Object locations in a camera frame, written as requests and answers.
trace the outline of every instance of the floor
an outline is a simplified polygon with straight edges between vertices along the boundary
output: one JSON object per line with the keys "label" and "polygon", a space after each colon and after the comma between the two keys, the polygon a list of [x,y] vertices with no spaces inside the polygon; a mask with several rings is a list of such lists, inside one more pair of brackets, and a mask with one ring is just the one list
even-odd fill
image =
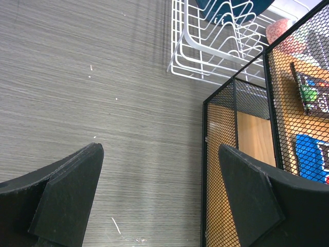
{"label": "floor", "polygon": [[101,143],[83,246],[199,246],[202,101],[217,86],[166,73],[170,8],[0,0],[0,182]]}

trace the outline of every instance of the wooden board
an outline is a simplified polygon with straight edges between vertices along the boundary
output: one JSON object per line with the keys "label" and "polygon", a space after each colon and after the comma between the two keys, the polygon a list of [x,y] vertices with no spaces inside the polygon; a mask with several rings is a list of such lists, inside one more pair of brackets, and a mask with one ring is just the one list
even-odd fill
{"label": "wooden board", "polygon": [[269,165],[276,166],[269,120],[237,113],[239,150]]}

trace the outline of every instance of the white wire rack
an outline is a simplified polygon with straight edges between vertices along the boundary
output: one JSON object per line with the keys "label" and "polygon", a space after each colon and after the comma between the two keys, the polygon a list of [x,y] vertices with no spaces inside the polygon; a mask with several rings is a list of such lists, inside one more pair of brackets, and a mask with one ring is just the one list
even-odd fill
{"label": "white wire rack", "polygon": [[[172,0],[171,60],[167,71],[220,85],[223,78],[230,78],[267,46],[265,28],[275,20],[251,12],[252,1],[233,6],[228,0],[214,9],[215,14],[208,22],[206,19],[216,2],[209,1],[200,9],[192,0]],[[217,13],[225,5],[231,12],[218,20]],[[208,7],[208,14],[203,17],[202,12]],[[243,8],[244,14],[234,16],[233,10],[238,7]],[[251,21],[243,23],[246,18]],[[262,59],[256,59],[241,74],[248,81],[263,82],[262,68]]]}

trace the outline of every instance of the black metal frame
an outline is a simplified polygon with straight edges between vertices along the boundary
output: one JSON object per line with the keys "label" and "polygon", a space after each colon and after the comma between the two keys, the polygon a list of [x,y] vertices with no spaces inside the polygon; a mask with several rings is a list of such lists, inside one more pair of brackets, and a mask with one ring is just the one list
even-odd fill
{"label": "black metal frame", "polygon": [[[329,0],[323,0],[316,7],[314,7],[310,12],[308,12],[303,18],[301,18],[298,22],[296,22],[287,32],[285,32],[282,36],[280,36],[277,40],[275,40],[270,46],[268,46],[262,53],[257,55],[254,59],[252,59],[249,63],[247,63],[244,67],[242,67],[238,72],[235,73],[227,82],[225,82],[219,89],[217,89],[213,94],[211,94],[204,102],[203,102],[203,141],[202,141],[202,149],[203,149],[203,157],[202,157],[202,213],[201,213],[201,247],[206,247],[206,215],[207,215],[207,104],[209,101],[216,96],[221,90],[223,90],[228,84],[232,83],[234,86],[234,112],[235,112],[235,123],[237,123],[236,117],[236,86],[235,86],[235,78],[237,78],[240,73],[245,70],[249,65],[251,65],[256,59],[260,56],[263,56],[264,61],[264,71],[265,71],[265,83],[267,88],[267,98],[268,98],[268,106],[269,106],[269,116],[271,123],[271,131],[273,138],[273,148],[274,155],[276,159],[276,166],[280,169],[283,169],[282,155],[280,152],[280,142],[277,138],[279,135],[277,118],[276,118],[276,110],[274,106],[274,98],[272,92],[271,85],[271,75],[269,72],[269,63],[268,63],[268,54],[271,52],[278,44],[284,41],[289,35],[291,35],[294,31],[300,28],[303,24],[305,24],[309,19],[311,19],[316,13],[318,13],[321,9],[329,4]],[[254,85],[253,83],[244,81],[245,83],[251,84],[256,87],[263,88],[258,85]],[[237,139],[237,124],[235,125],[235,134],[236,134],[236,143],[238,148],[238,139]]]}

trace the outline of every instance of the black mesh fence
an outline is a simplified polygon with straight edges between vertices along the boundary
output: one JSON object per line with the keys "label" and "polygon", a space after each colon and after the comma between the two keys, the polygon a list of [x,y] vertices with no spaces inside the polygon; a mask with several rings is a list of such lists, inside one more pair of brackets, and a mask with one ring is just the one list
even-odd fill
{"label": "black mesh fence", "polygon": [[329,183],[329,6],[265,55],[278,166]]}
{"label": "black mesh fence", "polygon": [[204,104],[204,244],[240,246],[218,159],[220,144],[239,147],[239,114],[269,119],[266,90],[240,79],[225,83]]}

